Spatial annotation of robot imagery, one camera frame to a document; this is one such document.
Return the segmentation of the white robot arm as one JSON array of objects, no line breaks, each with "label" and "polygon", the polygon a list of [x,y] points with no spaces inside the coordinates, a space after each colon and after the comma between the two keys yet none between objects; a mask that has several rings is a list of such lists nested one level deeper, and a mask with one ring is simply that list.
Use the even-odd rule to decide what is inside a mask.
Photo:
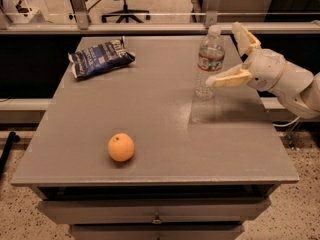
[{"label": "white robot arm", "polygon": [[320,115],[320,74],[287,61],[261,42],[241,23],[232,25],[232,34],[240,55],[247,59],[224,72],[210,76],[208,87],[238,87],[247,84],[257,91],[276,96],[279,103],[300,118]]}]

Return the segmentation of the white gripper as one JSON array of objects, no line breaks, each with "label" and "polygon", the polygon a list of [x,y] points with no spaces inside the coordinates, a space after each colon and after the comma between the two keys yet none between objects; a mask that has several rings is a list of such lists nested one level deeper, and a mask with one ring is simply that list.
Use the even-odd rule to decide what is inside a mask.
[{"label": "white gripper", "polygon": [[261,42],[239,22],[232,24],[232,34],[239,54],[249,55],[244,61],[244,69],[241,64],[236,65],[210,76],[205,84],[208,87],[220,88],[238,87],[247,83],[258,91],[269,91],[280,79],[286,59],[273,50],[260,49]]}]

